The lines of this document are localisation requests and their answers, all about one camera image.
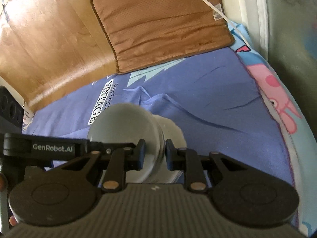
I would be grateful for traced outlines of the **large white plate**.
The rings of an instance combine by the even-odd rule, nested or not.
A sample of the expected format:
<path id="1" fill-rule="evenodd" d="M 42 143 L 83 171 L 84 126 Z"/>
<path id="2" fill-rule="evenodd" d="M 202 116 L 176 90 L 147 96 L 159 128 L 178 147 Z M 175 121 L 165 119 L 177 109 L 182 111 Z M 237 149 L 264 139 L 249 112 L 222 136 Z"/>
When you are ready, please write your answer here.
<path id="1" fill-rule="evenodd" d="M 91 125 L 88 140 L 102 143 L 146 142 L 143 168 L 126 173 L 128 183 L 174 183 L 180 171 L 170 171 L 164 155 L 167 139 L 174 147 L 185 148 L 182 130 L 170 119 L 151 114 L 142 107 L 129 103 L 116 104 L 102 112 Z"/>

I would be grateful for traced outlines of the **black box with holes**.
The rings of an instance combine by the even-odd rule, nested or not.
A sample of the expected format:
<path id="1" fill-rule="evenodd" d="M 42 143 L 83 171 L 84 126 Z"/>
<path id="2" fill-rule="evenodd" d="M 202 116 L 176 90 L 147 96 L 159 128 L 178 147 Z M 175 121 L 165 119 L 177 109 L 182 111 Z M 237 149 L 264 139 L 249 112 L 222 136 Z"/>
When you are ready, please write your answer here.
<path id="1" fill-rule="evenodd" d="M 8 89 L 0 88 L 0 128 L 1 134 L 22 132 L 24 109 L 14 99 Z"/>

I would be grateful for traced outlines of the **light blue cartoon sheet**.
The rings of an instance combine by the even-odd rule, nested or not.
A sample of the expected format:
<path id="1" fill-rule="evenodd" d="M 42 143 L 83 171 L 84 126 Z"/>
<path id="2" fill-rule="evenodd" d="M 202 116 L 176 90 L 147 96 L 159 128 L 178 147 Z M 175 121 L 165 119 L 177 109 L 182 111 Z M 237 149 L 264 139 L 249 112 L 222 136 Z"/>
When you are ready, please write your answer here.
<path id="1" fill-rule="evenodd" d="M 293 182 L 300 196 L 297 226 L 305 236 L 316 232 L 316 140 L 296 101 L 268 62 L 254 50 L 246 28 L 230 22 L 231 49 L 260 87 L 271 115 L 279 123 L 288 148 Z"/>

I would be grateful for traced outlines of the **blue printed cloth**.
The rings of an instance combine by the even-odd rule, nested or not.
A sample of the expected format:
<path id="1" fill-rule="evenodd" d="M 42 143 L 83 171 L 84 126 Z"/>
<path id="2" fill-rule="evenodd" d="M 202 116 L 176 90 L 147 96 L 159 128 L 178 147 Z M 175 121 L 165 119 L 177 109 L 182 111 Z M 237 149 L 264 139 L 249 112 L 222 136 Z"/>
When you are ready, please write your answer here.
<path id="1" fill-rule="evenodd" d="M 25 134 L 85 139 L 120 103 L 170 119 L 199 154 L 218 151 L 293 183 L 276 110 L 230 48 L 104 77 L 38 110 Z"/>

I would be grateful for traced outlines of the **brown fabric mat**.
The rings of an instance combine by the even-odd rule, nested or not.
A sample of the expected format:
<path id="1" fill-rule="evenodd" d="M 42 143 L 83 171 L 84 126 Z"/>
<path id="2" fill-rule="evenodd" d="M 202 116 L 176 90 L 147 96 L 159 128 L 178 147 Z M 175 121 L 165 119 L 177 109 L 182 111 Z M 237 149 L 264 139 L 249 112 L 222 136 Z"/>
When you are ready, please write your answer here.
<path id="1" fill-rule="evenodd" d="M 90 0 L 119 74 L 230 46 L 209 4 L 222 0 Z"/>

